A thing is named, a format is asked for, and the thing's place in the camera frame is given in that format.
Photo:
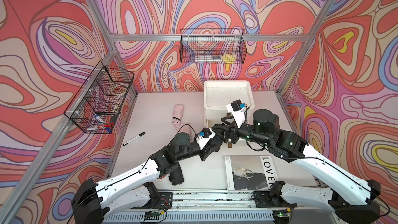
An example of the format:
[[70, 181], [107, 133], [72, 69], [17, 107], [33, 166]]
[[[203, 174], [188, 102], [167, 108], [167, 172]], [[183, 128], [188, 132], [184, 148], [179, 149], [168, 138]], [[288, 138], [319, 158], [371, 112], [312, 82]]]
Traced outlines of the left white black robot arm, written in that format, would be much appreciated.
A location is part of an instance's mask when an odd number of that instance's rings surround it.
[[100, 224], [106, 214], [116, 210], [117, 200], [129, 198], [127, 206], [132, 207], [137, 188], [143, 189], [142, 198], [148, 202], [154, 194], [148, 189], [152, 181], [169, 175], [173, 185], [181, 184], [181, 160], [198, 156], [205, 161], [211, 153], [218, 152], [224, 142], [225, 134], [212, 128], [204, 128], [193, 138], [179, 132], [143, 164], [106, 180], [84, 181], [72, 200], [72, 218], [77, 224]]

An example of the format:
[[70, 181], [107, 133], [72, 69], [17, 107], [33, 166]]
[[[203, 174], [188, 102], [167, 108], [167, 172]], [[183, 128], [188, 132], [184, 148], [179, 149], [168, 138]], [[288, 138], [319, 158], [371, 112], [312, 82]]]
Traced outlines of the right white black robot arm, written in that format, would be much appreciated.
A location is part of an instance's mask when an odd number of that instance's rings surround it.
[[271, 111], [255, 111], [252, 124], [247, 123], [245, 111], [232, 113], [221, 121], [226, 140], [256, 143], [261, 150], [306, 170], [327, 185], [315, 189], [276, 181], [268, 196], [258, 198], [260, 202], [278, 207], [322, 208], [348, 224], [371, 224], [380, 219], [380, 206], [375, 201], [381, 192], [380, 183], [363, 180], [341, 169], [296, 133], [282, 130], [279, 117]]

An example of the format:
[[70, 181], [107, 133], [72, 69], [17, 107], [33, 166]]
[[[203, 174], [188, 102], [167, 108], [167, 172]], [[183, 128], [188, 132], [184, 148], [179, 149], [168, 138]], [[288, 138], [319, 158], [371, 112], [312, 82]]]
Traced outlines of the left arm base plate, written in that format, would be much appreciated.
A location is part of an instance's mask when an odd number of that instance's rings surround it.
[[150, 198], [144, 206], [133, 207], [132, 209], [165, 209], [168, 210], [173, 204], [172, 192], [161, 192], [158, 197]]

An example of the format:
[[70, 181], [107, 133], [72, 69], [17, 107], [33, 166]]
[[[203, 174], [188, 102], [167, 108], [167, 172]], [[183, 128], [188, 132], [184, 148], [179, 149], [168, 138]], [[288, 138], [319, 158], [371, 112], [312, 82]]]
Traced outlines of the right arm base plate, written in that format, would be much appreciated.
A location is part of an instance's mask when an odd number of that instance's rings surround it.
[[257, 208], [282, 207], [294, 209], [296, 203], [288, 203], [281, 196], [271, 193], [270, 191], [254, 191], [251, 199], [254, 200]]

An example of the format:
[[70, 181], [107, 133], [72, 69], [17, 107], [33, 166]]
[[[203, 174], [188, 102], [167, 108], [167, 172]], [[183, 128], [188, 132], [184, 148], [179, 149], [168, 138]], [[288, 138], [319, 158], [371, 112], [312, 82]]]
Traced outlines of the white plastic drawer cabinet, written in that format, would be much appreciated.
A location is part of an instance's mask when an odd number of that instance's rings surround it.
[[[230, 104], [235, 100], [241, 100], [246, 108], [233, 112]], [[233, 116], [238, 127], [253, 112], [255, 107], [250, 83], [245, 80], [221, 81], [208, 80], [204, 83], [204, 124], [205, 128], [211, 128], [223, 135], [222, 117]]]

